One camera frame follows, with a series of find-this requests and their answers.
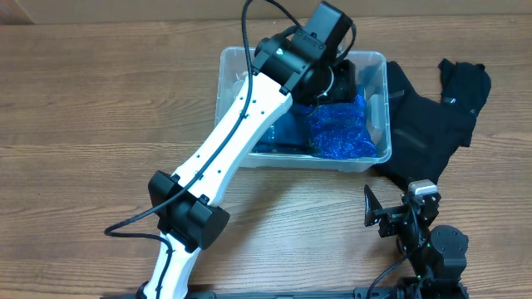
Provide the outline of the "blue sequin glitter garment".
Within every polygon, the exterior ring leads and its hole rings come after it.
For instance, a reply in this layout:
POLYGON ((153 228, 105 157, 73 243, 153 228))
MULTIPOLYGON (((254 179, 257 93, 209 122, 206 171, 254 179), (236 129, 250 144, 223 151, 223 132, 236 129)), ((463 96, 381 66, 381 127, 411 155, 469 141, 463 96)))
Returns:
POLYGON ((311 155, 320 159, 359 159, 377 156, 367 129, 367 103, 356 95, 351 102, 307 106, 294 104, 308 134, 311 155))

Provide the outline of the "blue denim jeans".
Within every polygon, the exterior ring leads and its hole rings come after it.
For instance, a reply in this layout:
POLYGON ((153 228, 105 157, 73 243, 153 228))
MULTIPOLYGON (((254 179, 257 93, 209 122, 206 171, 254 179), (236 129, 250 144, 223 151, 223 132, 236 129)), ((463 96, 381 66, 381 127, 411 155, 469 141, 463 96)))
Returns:
POLYGON ((253 153, 311 154, 309 116, 312 106, 293 104, 276 120, 252 148, 253 153))

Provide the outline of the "black garment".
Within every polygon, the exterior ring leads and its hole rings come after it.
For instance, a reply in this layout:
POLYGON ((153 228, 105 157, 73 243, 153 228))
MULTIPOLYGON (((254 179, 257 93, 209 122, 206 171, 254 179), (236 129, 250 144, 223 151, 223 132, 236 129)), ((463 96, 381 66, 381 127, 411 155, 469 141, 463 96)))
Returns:
POLYGON ((403 191, 418 180, 436 184, 458 148, 470 146, 490 93, 483 64, 444 59, 438 68, 442 91, 436 102, 419 95, 396 62, 387 63, 392 156, 376 170, 403 191))

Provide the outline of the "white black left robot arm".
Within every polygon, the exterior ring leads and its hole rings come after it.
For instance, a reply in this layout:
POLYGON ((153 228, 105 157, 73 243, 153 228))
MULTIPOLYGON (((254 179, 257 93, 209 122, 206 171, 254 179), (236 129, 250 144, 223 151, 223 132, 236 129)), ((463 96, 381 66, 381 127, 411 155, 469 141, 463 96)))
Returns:
POLYGON ((245 156, 293 103, 316 108, 347 102, 354 75, 341 62, 340 42, 355 33, 351 18, 322 1, 306 25, 244 44, 248 75, 229 110, 205 142, 173 174, 156 172, 148 184, 159 218, 160 253, 138 298, 184 298, 201 250, 224 230, 229 213, 219 205, 245 156))

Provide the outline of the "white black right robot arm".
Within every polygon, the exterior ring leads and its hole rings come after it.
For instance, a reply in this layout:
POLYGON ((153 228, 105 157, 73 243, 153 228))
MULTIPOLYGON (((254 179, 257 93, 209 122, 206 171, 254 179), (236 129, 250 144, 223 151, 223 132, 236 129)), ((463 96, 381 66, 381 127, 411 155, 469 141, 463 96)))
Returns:
POLYGON ((439 214, 441 196, 430 180, 408 185, 401 204, 383 208, 369 186, 364 187, 365 225, 377 224, 382 238, 396 237, 401 259, 383 271, 359 294, 364 298, 467 298, 461 284, 466 269, 469 238, 458 228, 438 225, 430 228, 439 214), (403 262, 411 264, 415 275, 402 277, 394 287, 377 284, 403 262))

